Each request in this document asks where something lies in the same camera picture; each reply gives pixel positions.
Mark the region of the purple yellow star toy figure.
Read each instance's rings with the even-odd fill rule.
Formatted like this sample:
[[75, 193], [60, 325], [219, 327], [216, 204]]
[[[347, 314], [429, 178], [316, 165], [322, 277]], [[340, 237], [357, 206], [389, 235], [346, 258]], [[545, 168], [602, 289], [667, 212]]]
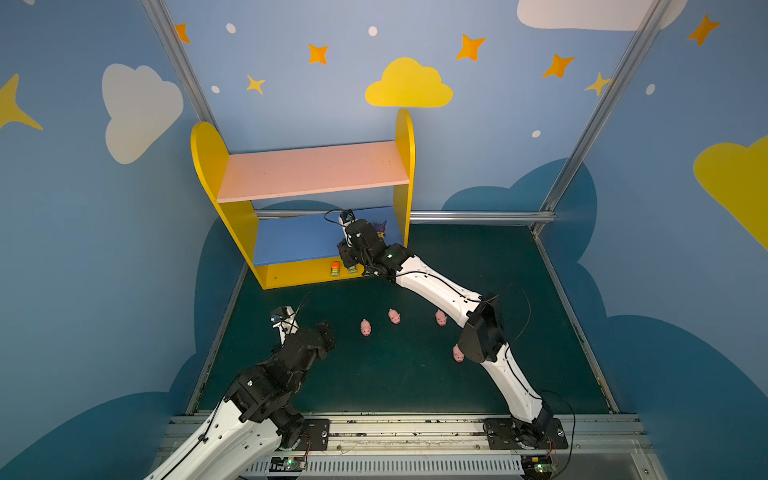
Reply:
[[383, 221], [380, 223], [374, 223], [374, 228], [376, 230], [377, 235], [380, 238], [386, 237], [386, 228], [387, 228], [387, 221]]

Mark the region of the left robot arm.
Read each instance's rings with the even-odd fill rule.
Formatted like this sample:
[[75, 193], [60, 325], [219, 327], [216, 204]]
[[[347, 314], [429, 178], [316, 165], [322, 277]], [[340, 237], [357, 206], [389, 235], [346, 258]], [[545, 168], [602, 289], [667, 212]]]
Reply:
[[287, 334], [272, 355], [242, 371], [199, 428], [149, 479], [235, 479], [257, 460], [300, 439], [291, 405], [312, 365], [336, 346], [327, 323]]

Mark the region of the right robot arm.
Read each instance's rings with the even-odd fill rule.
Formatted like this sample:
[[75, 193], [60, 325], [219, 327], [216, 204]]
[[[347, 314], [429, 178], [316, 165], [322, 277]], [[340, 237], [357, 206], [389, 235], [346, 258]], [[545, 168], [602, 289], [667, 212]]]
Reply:
[[385, 279], [435, 305], [460, 328], [454, 350], [481, 365], [505, 399], [512, 425], [509, 435], [529, 448], [565, 448], [568, 434], [517, 364], [502, 322], [496, 295], [483, 296], [447, 279], [397, 243], [386, 244], [365, 219], [351, 210], [339, 214], [344, 239], [337, 245], [347, 268], [361, 266], [365, 276]]

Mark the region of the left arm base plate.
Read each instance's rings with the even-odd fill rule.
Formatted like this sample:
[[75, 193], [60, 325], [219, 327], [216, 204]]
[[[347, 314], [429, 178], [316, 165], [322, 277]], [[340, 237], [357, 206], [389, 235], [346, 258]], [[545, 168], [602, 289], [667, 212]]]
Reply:
[[330, 435], [328, 418], [305, 418], [295, 451], [326, 451]]

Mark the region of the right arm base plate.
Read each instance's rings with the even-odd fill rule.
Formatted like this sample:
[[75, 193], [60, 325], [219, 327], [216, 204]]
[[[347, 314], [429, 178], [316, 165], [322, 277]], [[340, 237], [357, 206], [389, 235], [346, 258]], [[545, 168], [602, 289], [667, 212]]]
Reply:
[[514, 418], [488, 418], [483, 431], [491, 450], [568, 449], [568, 435], [559, 419], [551, 419], [544, 429]]

